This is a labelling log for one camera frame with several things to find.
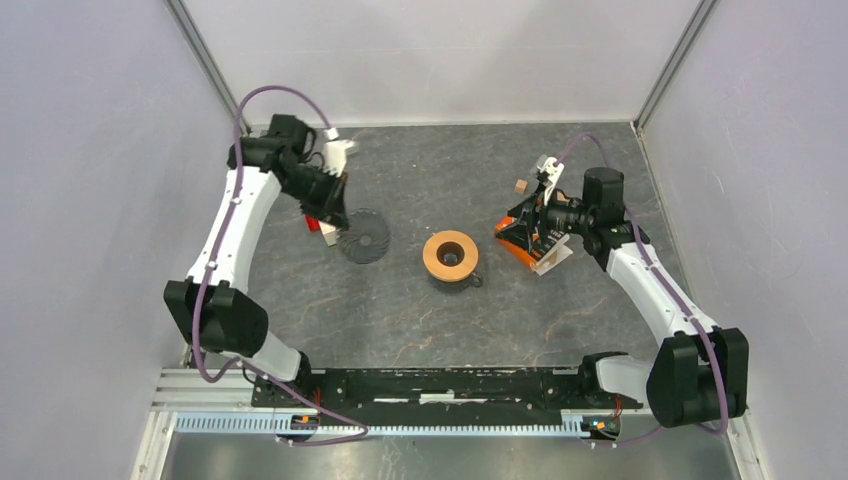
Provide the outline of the glass cone dripper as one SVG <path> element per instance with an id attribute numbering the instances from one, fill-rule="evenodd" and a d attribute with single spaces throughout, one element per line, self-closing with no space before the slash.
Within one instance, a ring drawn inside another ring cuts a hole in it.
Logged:
<path id="1" fill-rule="evenodd" d="M 390 242 L 386 218 L 376 210 L 361 208 L 348 215 L 348 228 L 339 231 L 337 248 L 352 263 L 371 264 L 387 254 Z"/>

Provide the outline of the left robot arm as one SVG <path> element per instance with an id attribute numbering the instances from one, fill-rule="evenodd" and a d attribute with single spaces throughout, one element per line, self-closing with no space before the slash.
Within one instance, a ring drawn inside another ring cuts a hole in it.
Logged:
<path id="1" fill-rule="evenodd" d="M 290 407 L 312 399 L 311 367 L 304 353 L 271 332 L 268 313 L 249 297 L 251 264 L 280 195 L 296 200 L 305 216 L 348 229 L 345 167 L 356 147 L 337 129 L 317 132 L 293 115 L 273 115 L 258 137 L 237 133 L 209 236 L 186 277 L 164 289 L 166 307 L 194 358 L 220 354 L 229 366 L 277 381 L 275 392 Z"/>

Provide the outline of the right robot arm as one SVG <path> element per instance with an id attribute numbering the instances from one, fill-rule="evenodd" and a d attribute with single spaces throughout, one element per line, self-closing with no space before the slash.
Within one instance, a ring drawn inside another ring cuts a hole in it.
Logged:
<path id="1" fill-rule="evenodd" d="M 624 175 L 609 167 L 585 171 L 582 194 L 558 188 L 560 162 L 534 169 L 535 190 L 511 208 L 494 236 L 527 266 L 559 264 L 558 249 L 571 236 L 617 283 L 658 344 L 655 359 L 621 352 L 584 357 L 580 400 L 602 408 L 617 394 L 650 408 L 666 429 L 696 425 L 725 433 L 747 410 L 749 342 L 738 328 L 723 328 L 695 305 L 669 275 L 649 237 L 627 218 Z"/>

